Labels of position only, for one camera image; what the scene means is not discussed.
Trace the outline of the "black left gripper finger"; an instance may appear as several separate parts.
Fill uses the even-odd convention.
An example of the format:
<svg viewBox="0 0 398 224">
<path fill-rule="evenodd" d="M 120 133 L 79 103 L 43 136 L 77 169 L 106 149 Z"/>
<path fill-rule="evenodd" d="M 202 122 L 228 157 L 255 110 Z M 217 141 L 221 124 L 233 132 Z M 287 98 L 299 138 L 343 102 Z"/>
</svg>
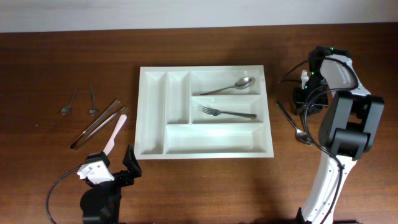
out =
<svg viewBox="0 0 398 224">
<path fill-rule="evenodd" d="M 127 170 L 130 172 L 133 178 L 138 178 L 142 176 L 142 170 L 134 154 L 134 149 L 132 145 L 128 145 L 126 153 L 124 155 L 123 164 L 126 166 Z"/>
<path fill-rule="evenodd" d="M 103 151 L 92 153 L 85 159 L 86 164 L 90 164 L 92 162 L 97 162 L 97 161 L 103 161 L 106 167 L 109 167 L 110 165 L 108 156 Z"/>
</svg>

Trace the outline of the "large steel spoon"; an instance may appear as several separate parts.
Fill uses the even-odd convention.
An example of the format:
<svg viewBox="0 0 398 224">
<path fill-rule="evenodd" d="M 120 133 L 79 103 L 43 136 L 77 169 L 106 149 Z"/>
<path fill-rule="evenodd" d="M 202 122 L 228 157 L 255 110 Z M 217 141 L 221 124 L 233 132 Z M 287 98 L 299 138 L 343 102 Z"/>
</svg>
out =
<svg viewBox="0 0 398 224">
<path fill-rule="evenodd" d="M 297 127 L 292 117 L 288 114 L 287 110 L 283 107 L 282 103 L 279 100 L 275 101 L 275 105 L 278 107 L 280 112 L 286 117 L 288 122 L 293 126 L 295 129 L 295 138 L 297 141 L 301 142 L 302 144 L 311 146 L 312 142 L 309 139 L 308 134 L 305 131 L 302 131 Z"/>
<path fill-rule="evenodd" d="M 209 92 L 206 92 L 206 93 L 201 93 L 201 95 L 211 95 L 211 94 L 223 91 L 223 90 L 227 90 L 229 88 L 235 88 L 237 90 L 243 90 L 243 89 L 248 88 L 252 84 L 254 84 L 255 81 L 256 81 L 256 79 L 254 77 L 242 77 L 239 80 L 237 80 L 236 83 L 234 85 L 232 85 L 232 86 L 227 86 L 227 87 L 224 87 L 224 88 L 220 88 L 218 90 L 213 90 L 213 91 L 209 91 Z"/>
</svg>

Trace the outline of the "steel fork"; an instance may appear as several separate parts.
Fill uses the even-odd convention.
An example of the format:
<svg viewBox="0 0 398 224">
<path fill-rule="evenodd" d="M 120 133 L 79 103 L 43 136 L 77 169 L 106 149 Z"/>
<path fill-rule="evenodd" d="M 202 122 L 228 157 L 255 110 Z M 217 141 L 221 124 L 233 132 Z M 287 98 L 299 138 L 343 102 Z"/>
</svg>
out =
<svg viewBox="0 0 398 224">
<path fill-rule="evenodd" d="M 228 115 L 233 115 L 233 116 L 239 116 L 242 118 L 249 118 L 249 119 L 256 119 L 257 115 L 256 114 L 248 114 L 248 113 L 237 113 L 237 112 L 230 112 L 230 111 L 220 111 L 214 108 L 208 108 L 205 106 L 201 107 L 201 111 L 204 112 L 205 114 L 211 115 L 211 116 L 219 116 L 221 114 L 228 114 Z"/>
<path fill-rule="evenodd" d="M 303 131 L 307 132 L 307 130 L 306 130 L 307 121 L 306 121 L 306 119 L 304 118 L 304 112 L 303 112 L 303 111 L 300 113 L 300 119 L 301 119 L 301 122 L 302 122 Z"/>
</svg>

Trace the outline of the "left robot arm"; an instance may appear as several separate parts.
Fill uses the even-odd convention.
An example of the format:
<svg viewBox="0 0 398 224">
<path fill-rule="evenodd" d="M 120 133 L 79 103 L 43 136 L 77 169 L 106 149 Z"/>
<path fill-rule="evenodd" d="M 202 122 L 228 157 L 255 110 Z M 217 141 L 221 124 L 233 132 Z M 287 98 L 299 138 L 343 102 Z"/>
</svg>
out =
<svg viewBox="0 0 398 224">
<path fill-rule="evenodd" d="M 83 223 L 119 223 L 122 188 L 133 185 L 142 175 L 131 146 L 124 155 L 125 170 L 112 174 L 109 165 L 105 152 L 97 152 L 89 155 L 78 170 L 79 178 L 90 186 L 80 199 Z"/>
</svg>

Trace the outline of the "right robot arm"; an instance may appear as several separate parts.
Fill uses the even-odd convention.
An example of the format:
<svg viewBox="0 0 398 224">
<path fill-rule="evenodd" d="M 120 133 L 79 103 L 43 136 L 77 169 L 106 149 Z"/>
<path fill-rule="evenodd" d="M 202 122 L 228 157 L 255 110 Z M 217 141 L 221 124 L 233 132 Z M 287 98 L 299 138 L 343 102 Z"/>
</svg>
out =
<svg viewBox="0 0 398 224">
<path fill-rule="evenodd" d="M 318 138 L 307 126 L 298 141 L 321 151 L 312 191 L 296 223 L 331 223 L 344 182 L 373 144 L 384 100 L 362 86 L 347 50 L 316 47 L 293 90 L 306 123 L 326 109 Z M 136 136 L 138 159 L 258 158 L 274 155 L 264 68 L 142 67 Z"/>
</svg>

